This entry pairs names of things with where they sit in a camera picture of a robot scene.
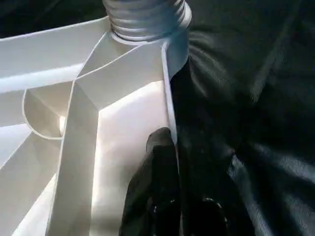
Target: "white plastic structure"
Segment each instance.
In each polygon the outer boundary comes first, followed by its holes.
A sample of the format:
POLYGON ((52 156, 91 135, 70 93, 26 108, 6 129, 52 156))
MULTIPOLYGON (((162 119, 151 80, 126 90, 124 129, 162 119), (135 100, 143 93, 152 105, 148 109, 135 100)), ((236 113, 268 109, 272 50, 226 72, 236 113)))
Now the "white plastic structure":
POLYGON ((176 142, 169 81, 191 18, 176 2, 180 24, 149 41, 107 17, 0 39, 1 236, 118 235, 149 134, 176 142))

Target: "dark background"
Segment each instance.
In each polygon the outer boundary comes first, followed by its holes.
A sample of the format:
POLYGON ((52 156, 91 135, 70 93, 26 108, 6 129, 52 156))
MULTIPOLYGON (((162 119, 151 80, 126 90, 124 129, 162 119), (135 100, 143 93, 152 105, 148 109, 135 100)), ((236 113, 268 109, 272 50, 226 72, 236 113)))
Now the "dark background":
MULTIPOLYGON (((188 195, 219 203, 229 235, 315 235, 315 1, 187 2, 172 91, 188 195)), ((100 0, 0 0, 0 37, 105 14, 100 0)))

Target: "threaded neck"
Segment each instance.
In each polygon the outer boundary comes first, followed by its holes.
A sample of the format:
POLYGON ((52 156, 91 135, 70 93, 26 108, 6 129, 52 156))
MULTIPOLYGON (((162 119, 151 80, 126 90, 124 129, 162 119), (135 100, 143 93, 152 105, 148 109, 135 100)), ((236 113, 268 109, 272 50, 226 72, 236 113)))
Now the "threaded neck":
POLYGON ((129 41, 162 38, 183 23, 185 0, 103 0, 112 30, 129 41))

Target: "black satin cloth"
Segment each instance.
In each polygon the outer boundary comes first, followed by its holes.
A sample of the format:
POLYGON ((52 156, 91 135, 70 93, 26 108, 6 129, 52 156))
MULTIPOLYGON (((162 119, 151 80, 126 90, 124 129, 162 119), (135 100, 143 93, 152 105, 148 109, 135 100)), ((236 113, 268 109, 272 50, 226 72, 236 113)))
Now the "black satin cloth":
MULTIPOLYGON (((189 62, 171 81, 181 227, 315 235, 315 2, 187 2, 189 62)), ((100 0, 0 0, 0 37, 104 15, 100 0)))

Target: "black fabric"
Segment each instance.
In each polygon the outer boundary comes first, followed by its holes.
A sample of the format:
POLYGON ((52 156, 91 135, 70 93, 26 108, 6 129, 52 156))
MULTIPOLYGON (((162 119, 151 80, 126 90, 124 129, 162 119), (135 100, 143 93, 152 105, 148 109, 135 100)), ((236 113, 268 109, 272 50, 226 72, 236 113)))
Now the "black fabric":
MULTIPOLYGON (((315 2, 187 2, 189 63, 171 82, 184 231, 315 235, 315 2)), ((97 0, 1 0, 0 37, 103 15, 97 0)))

